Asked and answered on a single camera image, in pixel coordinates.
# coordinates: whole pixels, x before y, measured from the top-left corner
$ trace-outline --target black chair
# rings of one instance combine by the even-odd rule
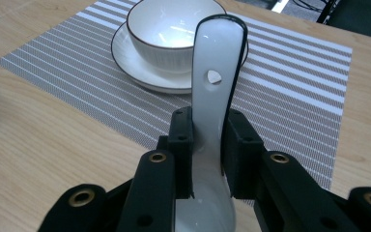
[[[329,0],[317,22],[371,37],[371,0]]]

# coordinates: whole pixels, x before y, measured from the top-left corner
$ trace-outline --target wooden table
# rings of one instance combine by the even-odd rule
[[[0,57],[95,0],[0,0]],[[371,186],[371,38],[233,0],[247,15],[354,49],[331,190]],[[36,231],[67,189],[106,190],[131,178],[146,149],[0,67],[0,231]],[[238,231],[255,231],[253,211],[236,201]]]

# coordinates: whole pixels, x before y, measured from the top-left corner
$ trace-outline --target white saucer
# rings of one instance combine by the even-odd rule
[[[162,72],[143,60],[131,43],[126,23],[114,34],[111,53],[116,64],[137,84],[167,94],[191,93],[191,72]]]

